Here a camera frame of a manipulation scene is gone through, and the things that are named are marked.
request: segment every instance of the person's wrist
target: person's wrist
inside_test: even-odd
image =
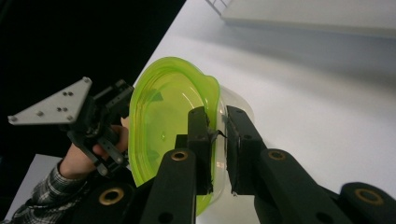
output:
[[[66,179],[82,179],[86,178],[90,172],[78,172],[73,164],[63,160],[59,165],[59,174]]]

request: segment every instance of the screw hole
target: screw hole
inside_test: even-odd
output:
[[[161,213],[158,216],[158,221],[160,221],[160,223],[170,223],[173,220],[173,215],[170,213]]]
[[[282,151],[269,151],[268,156],[275,161],[283,161],[286,159],[286,154]]]
[[[119,194],[116,191],[111,191],[107,195],[105,195],[106,200],[114,200],[119,196]]]
[[[174,161],[184,161],[188,157],[187,152],[185,151],[177,151],[172,154],[172,160]]]

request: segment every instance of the human hand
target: human hand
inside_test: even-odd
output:
[[[123,152],[128,148],[128,129],[122,126],[112,126],[113,131],[119,136],[120,141],[116,144],[116,148]],[[107,153],[99,145],[93,146],[93,153],[102,157],[104,160],[108,158]],[[93,162],[74,144],[67,151],[64,160],[59,166],[59,173],[67,179],[81,179],[88,176],[96,167]]]

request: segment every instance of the bolt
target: bolt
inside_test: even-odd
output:
[[[15,122],[15,121],[17,121],[18,119],[17,119],[17,117],[15,117],[15,116],[8,116],[8,120],[9,120],[9,121],[12,121],[12,122]]]
[[[101,169],[100,171],[101,175],[107,175],[108,171],[106,168]]]

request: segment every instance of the translucent bowl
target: translucent bowl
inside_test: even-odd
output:
[[[226,105],[245,109],[248,103],[221,87],[215,78],[204,75],[191,63],[175,57],[152,63],[136,83],[130,105],[129,159],[137,186],[154,177],[163,154],[174,149],[177,134],[187,134],[188,112],[203,106],[211,130],[225,133]],[[226,176],[225,139],[212,146],[214,191],[197,196],[197,216],[221,195]]]

